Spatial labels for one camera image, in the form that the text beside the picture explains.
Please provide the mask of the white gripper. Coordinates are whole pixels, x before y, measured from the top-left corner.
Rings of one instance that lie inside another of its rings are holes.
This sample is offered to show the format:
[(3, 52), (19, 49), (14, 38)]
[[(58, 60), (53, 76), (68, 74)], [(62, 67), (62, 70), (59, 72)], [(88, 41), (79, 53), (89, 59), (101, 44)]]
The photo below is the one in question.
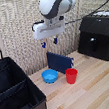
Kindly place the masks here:
[(44, 38), (54, 35), (54, 44), (58, 44), (58, 35), (65, 31), (64, 17), (53, 18), (52, 20), (41, 20), (33, 24), (32, 27), (34, 39), (41, 40), (42, 48), (46, 47)]

